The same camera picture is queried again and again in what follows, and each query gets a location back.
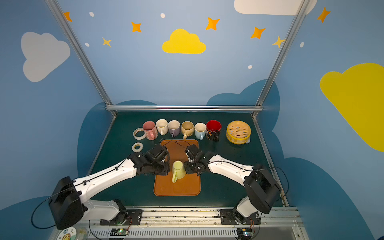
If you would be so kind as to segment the purple ceramic mug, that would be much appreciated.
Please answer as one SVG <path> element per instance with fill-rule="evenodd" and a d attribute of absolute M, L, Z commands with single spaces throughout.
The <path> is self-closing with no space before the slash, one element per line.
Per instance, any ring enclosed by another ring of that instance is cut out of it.
<path fill-rule="evenodd" d="M 177 120 L 172 120 L 168 123 L 169 133 L 172 138 L 177 137 L 181 132 L 181 124 Z"/>

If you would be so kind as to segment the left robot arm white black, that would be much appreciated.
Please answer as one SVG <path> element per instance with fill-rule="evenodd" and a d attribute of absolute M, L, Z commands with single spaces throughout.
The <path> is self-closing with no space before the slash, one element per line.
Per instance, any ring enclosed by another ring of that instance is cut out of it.
<path fill-rule="evenodd" d="M 167 147 L 155 145 L 146 153 L 132 153 L 121 162 L 95 174 L 57 183 L 48 201 L 57 229 L 72 227 L 81 220 L 123 225 L 131 218 L 120 200 L 92 201 L 92 197 L 127 179 L 149 174 L 165 176 L 170 171 Z"/>

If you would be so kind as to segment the white ceramic mug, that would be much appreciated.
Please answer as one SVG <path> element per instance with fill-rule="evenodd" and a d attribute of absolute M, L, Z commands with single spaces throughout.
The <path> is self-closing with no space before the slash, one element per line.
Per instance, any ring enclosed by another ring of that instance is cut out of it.
<path fill-rule="evenodd" d="M 156 121 L 156 127 L 158 130 L 158 133 L 161 136 L 164 136 L 168 133 L 168 121 L 165 119 L 159 119 Z"/>

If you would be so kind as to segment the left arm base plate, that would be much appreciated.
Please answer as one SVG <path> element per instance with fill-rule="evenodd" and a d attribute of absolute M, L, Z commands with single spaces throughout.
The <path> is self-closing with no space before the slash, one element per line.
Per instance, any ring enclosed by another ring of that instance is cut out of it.
<path fill-rule="evenodd" d="M 118 213 L 112 220 L 101 220 L 101 226 L 139 226 L 143 210 L 141 209 L 128 209 Z"/>

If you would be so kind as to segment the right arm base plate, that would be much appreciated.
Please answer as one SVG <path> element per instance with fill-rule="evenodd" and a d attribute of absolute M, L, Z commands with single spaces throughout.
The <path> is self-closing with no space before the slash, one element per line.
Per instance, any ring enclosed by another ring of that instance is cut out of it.
<path fill-rule="evenodd" d="M 220 209 L 218 215 L 222 225 L 258 225 L 261 223 L 259 212 L 255 212 L 249 217 L 244 217 L 235 209 Z"/>

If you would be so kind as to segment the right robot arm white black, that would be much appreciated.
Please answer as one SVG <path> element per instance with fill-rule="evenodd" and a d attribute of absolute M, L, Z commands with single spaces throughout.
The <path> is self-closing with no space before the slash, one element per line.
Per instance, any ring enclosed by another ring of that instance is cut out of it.
<path fill-rule="evenodd" d="M 227 160 L 213 152 L 203 152 L 196 145 L 190 145 L 185 153 L 186 173 L 200 175 L 213 173 L 231 179 L 245 188 L 247 196 L 227 213 L 226 219 L 237 224 L 246 224 L 252 214 L 269 214 L 275 202 L 280 200 L 282 187 L 262 165 L 247 166 Z"/>

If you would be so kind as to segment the light blue ceramic mug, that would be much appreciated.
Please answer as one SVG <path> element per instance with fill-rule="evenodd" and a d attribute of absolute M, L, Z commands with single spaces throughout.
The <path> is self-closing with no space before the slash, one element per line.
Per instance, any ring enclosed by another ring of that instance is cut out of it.
<path fill-rule="evenodd" d="M 194 128 L 195 128 L 195 137 L 198 140 L 203 140 L 206 135 L 207 126 L 204 123 L 197 123 L 195 124 Z"/>

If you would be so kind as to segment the yellow-green ceramic mug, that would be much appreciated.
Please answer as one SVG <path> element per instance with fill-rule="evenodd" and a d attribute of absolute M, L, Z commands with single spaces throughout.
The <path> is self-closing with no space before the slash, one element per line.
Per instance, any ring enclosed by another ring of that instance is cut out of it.
<path fill-rule="evenodd" d="M 172 167 L 172 183 L 176 183 L 177 180 L 180 180 L 185 177 L 186 170 L 184 168 L 184 163 L 181 161 L 175 161 Z"/>

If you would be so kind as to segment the pink ghost pattern mug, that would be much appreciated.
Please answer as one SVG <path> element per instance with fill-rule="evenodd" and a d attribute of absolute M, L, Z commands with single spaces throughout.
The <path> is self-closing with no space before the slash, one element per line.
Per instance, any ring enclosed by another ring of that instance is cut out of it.
<path fill-rule="evenodd" d="M 153 121 L 146 121 L 142 128 L 148 140 L 153 141 L 158 137 L 157 127 Z"/>

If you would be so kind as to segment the black patterned mug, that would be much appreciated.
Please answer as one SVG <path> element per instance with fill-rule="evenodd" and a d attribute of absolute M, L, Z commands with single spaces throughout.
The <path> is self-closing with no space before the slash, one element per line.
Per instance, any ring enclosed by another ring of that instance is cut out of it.
<path fill-rule="evenodd" d="M 210 141 L 218 142 L 222 125 L 217 120 L 210 120 L 207 122 L 206 138 Z"/>

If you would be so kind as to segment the beige ceramic teapot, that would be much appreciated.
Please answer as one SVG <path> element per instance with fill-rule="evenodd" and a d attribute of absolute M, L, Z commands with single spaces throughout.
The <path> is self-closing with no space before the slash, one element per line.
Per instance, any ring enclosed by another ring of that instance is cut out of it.
<path fill-rule="evenodd" d="M 183 134 L 183 139 L 187 139 L 188 137 L 191 137 L 195 130 L 194 130 L 194 124 L 190 121 L 185 121 L 181 125 L 181 132 Z"/>

